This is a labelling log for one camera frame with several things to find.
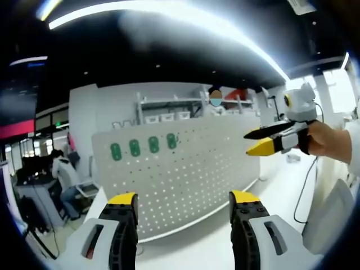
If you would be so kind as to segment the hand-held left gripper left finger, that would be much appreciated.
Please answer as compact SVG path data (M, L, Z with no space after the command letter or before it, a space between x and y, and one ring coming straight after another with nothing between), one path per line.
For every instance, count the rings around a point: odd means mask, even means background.
M116 195L68 239L63 269L135 269L138 195Z

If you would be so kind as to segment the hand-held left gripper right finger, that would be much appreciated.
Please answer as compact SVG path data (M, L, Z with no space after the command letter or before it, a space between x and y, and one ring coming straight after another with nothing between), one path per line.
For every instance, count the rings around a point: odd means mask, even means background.
M270 215L252 193L229 192L229 220L235 269L314 269L321 261L297 230Z

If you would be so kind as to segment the person's right hand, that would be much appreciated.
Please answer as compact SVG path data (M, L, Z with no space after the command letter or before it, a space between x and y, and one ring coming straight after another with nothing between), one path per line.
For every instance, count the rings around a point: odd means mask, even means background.
M308 153L325 156L350 164L352 142L347 130L333 129L325 123L314 121L308 126Z

